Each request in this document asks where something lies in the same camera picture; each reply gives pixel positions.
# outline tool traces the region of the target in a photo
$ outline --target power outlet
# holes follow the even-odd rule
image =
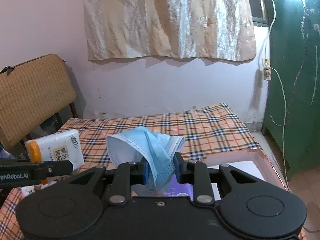
[[[262,64],[263,64],[263,79],[269,81],[271,80],[270,59],[266,57],[263,58]]]

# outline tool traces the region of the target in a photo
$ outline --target white wall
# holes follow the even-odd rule
[[[255,27],[257,52],[267,28]],[[262,122],[267,82],[258,63],[208,59],[87,60],[83,0],[0,0],[0,68],[43,54],[67,61],[84,117],[175,112],[227,103],[243,122]]]

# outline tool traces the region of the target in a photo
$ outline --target table covered with plaid cloth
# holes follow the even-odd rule
[[[71,118],[60,131],[68,129],[79,131],[85,160],[85,166],[81,170],[96,165],[105,165],[110,169],[113,165],[108,157],[106,136],[137,126],[146,126],[154,132],[184,136],[186,144],[181,155],[185,160],[201,160],[210,154],[260,148],[247,127],[226,104],[181,113],[121,119]],[[15,209],[21,198],[20,189],[13,189],[0,209],[1,240],[23,238],[15,217]],[[300,234],[300,238],[306,239],[304,232]]]

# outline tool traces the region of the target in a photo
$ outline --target face mask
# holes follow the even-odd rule
[[[185,143],[182,136],[151,132],[143,126],[110,135],[106,141],[109,157],[116,167],[121,163],[139,162],[145,157],[151,169],[144,189],[148,193],[161,191],[170,182],[175,170],[173,156]]]

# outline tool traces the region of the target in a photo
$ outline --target floor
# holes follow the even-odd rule
[[[275,141],[263,136],[261,132],[253,132],[252,135],[276,169],[280,171],[280,167],[283,166],[283,157]],[[319,230],[317,233],[306,232],[307,240],[320,240],[320,167],[297,172],[289,181],[289,187],[307,206],[308,216],[304,227],[309,232]]]

